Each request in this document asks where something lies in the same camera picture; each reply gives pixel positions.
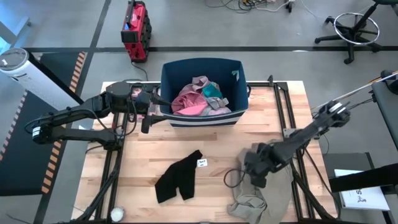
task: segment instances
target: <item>chair base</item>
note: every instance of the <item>chair base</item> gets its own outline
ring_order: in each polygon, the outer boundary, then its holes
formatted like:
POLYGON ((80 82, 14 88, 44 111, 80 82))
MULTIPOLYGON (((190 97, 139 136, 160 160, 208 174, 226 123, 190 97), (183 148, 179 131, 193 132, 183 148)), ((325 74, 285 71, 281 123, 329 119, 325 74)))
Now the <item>chair base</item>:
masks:
MULTIPOLYGON (((335 19, 333 17, 328 17, 325 20, 325 24, 328 24, 329 22, 334 23, 335 19)), ((365 39, 361 37, 362 33, 370 33, 373 34, 371 31, 366 31, 362 30, 365 26, 366 23, 362 23, 360 25, 360 32, 355 32, 354 27, 346 27, 341 25, 339 22, 336 22, 337 29, 343 34, 343 36, 349 40, 352 40, 354 42, 370 42, 368 39, 365 39)), ((321 41, 326 41, 326 40, 343 40, 339 35, 330 35, 326 37, 319 37, 315 39, 315 43, 319 44, 321 41)), ((348 58, 344 60, 345 64, 349 64, 354 61, 354 44, 347 42, 348 46, 348 58)), ((371 43, 368 44, 368 46, 372 49, 372 52, 376 53, 382 49, 382 46, 379 44, 371 43)))

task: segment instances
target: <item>gray clothing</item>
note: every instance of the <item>gray clothing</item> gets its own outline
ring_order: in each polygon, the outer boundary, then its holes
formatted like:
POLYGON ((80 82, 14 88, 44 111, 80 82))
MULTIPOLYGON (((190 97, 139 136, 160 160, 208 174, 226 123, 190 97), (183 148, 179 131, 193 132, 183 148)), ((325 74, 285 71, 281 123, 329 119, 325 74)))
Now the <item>gray clothing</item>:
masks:
MULTIPOLYGON (((256 151, 258 144, 251 149, 243 149, 238 156, 240 169, 244 170, 244 157, 248 150, 256 151)), ((231 173, 231 185, 241 179, 241 173, 231 173)), ((278 224, 282 221, 292 197, 292 169, 289 166, 266 176, 266 187, 261 189, 250 184, 250 176, 233 188, 235 203, 228 205, 230 215, 240 217, 250 224, 278 224)))

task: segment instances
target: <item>red toolbox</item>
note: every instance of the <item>red toolbox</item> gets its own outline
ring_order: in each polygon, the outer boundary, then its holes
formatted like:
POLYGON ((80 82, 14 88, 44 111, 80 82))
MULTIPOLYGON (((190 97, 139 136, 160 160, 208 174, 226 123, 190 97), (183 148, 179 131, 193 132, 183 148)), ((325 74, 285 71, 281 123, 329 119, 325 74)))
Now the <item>red toolbox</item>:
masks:
POLYGON ((132 63, 147 61, 151 32, 145 3, 129 1, 121 37, 132 63))

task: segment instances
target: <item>pink clothing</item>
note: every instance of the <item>pink clothing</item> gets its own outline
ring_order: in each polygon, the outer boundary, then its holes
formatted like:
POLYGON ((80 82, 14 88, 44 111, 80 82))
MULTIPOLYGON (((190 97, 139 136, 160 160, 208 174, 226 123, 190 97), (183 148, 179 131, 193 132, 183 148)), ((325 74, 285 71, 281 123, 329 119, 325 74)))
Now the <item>pink clothing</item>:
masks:
POLYGON ((206 76, 192 78, 192 83, 186 85, 172 102, 174 114, 200 115, 207 107, 206 99, 201 94, 201 89, 210 83, 206 76))

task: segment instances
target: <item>office chair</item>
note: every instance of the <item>office chair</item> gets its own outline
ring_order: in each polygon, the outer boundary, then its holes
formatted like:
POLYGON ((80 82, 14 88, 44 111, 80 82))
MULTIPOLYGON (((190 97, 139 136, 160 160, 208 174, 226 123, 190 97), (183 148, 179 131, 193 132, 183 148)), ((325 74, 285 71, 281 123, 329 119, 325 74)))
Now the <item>office chair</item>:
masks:
POLYGON ((374 43, 377 38, 379 38, 380 30, 379 26, 374 22, 370 17, 370 15, 376 10, 377 5, 394 5, 398 4, 398 0, 373 0, 375 4, 371 6, 368 11, 365 12, 364 15, 359 13, 347 12, 339 15, 336 18, 328 17, 325 20, 325 23, 332 22, 335 27, 335 31, 337 35, 330 35, 326 37, 319 37, 315 39, 315 43, 319 44, 324 40, 345 40, 347 41, 348 46, 348 58, 344 60, 345 64, 349 64, 354 61, 354 45, 368 45, 372 48, 372 52, 378 52, 382 49, 382 46, 374 43), (354 15, 355 16, 355 24, 353 27, 343 26, 338 22, 338 19, 342 16, 354 15), (358 16, 362 16, 362 18, 357 22, 358 16), (364 30, 366 26, 366 22, 370 21, 377 29, 377 32, 364 30), (375 35, 376 38, 373 40, 368 40, 361 37, 362 34, 372 34, 375 35))

